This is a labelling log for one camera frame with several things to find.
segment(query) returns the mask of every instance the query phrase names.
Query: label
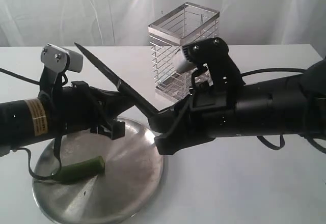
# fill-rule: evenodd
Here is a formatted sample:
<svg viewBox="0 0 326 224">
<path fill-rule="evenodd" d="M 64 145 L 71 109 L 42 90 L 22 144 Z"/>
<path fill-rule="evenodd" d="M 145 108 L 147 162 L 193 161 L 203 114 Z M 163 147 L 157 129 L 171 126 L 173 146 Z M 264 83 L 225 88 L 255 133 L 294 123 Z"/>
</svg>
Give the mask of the label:
<svg viewBox="0 0 326 224">
<path fill-rule="evenodd" d="M 38 98 L 25 100 L 27 106 L 30 109 L 33 126 L 34 126 L 34 135 L 39 136 L 42 134 L 46 134 L 48 132 L 47 129 L 47 120 L 45 110 L 41 101 Z"/>
</svg>

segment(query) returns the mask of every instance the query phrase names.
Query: white table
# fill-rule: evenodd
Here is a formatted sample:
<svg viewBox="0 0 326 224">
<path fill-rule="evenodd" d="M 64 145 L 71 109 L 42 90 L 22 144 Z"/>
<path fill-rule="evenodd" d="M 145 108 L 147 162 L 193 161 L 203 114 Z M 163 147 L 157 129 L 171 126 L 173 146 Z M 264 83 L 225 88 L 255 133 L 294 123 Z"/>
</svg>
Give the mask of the white table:
<svg viewBox="0 0 326 224">
<path fill-rule="evenodd" d="M 149 47 L 89 50 L 157 108 L 171 104 L 154 92 Z M 39 79 L 43 68 L 40 52 L 41 47 L 1 47 L 0 67 Z M 242 72 L 308 68 L 321 60 L 310 45 L 230 46 L 230 56 Z M 246 82 L 285 75 L 264 73 L 248 77 Z M 114 88 L 87 60 L 80 74 L 68 72 L 68 78 Z M 37 96 L 35 85 L 4 74 L 0 74 L 0 82 L 0 102 Z M 136 108 L 124 116 L 147 123 Z M 299 136 L 285 139 L 286 146 L 278 152 L 255 137 L 238 137 L 216 139 L 169 156 L 157 196 L 125 223 L 325 223 L 326 155 Z M 29 146 L 33 167 L 48 143 Z M 34 202 L 25 152 L 0 158 L 0 176 L 0 223 L 51 223 Z"/>
</svg>

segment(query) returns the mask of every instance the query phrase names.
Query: metal wire rack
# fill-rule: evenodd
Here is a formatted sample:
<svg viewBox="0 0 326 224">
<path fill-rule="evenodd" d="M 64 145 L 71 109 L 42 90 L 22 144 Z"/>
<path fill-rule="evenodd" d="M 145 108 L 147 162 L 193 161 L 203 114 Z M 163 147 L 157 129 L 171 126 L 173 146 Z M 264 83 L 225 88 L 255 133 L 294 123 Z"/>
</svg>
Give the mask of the metal wire rack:
<svg viewBox="0 0 326 224">
<path fill-rule="evenodd" d="M 187 2 L 148 26 L 155 90 L 159 94 L 171 101 L 177 101 L 189 93 L 191 71 L 178 74 L 170 59 L 182 45 L 217 37 L 219 17 L 217 10 Z M 201 80 L 210 81 L 209 73 L 197 77 L 196 81 Z"/>
</svg>

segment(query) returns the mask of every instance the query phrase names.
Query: white curtain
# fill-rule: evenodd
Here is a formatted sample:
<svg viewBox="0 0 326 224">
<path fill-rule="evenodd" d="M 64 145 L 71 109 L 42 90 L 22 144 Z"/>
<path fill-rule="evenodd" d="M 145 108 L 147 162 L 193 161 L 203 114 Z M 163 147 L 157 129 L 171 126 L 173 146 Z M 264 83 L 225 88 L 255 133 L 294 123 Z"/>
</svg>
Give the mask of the white curtain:
<svg viewBox="0 0 326 224">
<path fill-rule="evenodd" d="M 326 0 L 0 0 L 0 46 L 148 45 L 184 2 L 221 11 L 228 44 L 311 44 L 326 55 Z"/>
</svg>

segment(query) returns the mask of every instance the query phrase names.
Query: round metal tray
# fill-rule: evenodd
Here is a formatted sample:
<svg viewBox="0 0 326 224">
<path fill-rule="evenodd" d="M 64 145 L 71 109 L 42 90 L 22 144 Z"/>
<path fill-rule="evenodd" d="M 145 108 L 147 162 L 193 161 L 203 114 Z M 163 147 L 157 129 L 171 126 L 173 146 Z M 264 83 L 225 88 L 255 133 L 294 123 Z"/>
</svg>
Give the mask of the round metal tray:
<svg viewBox="0 0 326 224">
<path fill-rule="evenodd" d="M 62 224 L 118 223 L 137 213 L 153 196 L 164 168 L 154 134 L 136 121 L 119 120 L 126 123 L 126 136 L 117 140 L 89 131 L 62 139 L 63 165 L 101 155 L 105 174 L 67 185 L 33 181 L 35 201 L 50 220 Z M 47 176 L 58 165 L 51 142 L 35 172 Z"/>
</svg>

